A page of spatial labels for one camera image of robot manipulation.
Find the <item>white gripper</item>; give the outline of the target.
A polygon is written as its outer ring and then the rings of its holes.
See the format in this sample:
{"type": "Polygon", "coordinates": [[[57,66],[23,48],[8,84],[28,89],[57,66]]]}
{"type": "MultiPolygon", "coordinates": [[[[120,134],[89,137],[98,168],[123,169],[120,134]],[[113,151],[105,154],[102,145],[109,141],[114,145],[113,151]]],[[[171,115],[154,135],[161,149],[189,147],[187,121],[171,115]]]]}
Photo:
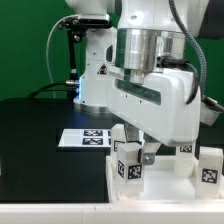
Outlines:
{"type": "Polygon", "coordinates": [[[140,142],[138,129],[145,133],[143,146],[138,151],[139,163],[153,165],[161,143],[181,146],[197,139],[200,91],[187,103],[194,83],[192,72],[164,69],[163,73],[148,73],[142,85],[128,82],[112,72],[108,77],[107,107],[128,122],[124,124],[126,140],[140,142]]]}

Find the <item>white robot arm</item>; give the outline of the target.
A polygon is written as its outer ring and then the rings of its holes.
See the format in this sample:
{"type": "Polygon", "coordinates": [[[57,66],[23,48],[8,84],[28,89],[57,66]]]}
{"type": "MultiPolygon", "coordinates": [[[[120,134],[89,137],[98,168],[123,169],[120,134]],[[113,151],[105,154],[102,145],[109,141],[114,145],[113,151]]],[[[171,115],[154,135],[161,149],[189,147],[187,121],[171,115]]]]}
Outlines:
{"type": "Polygon", "coordinates": [[[205,114],[223,108],[205,95],[207,65],[195,41],[209,0],[121,0],[107,76],[86,77],[74,102],[104,107],[144,132],[138,153],[154,163],[159,147],[196,141],[205,114]]]}

